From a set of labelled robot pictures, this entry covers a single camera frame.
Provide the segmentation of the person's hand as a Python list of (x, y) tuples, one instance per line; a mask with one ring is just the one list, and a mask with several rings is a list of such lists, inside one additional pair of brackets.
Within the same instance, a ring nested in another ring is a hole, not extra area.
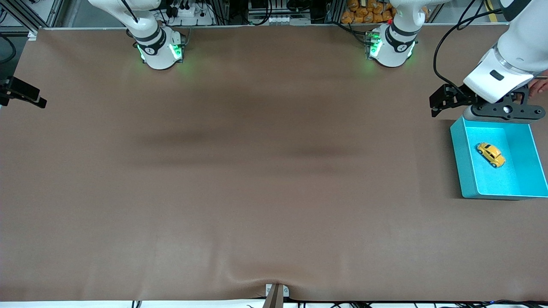
[(547, 91), (548, 80), (547, 79), (534, 79), (529, 82), (529, 97), (536, 96), (536, 94)]

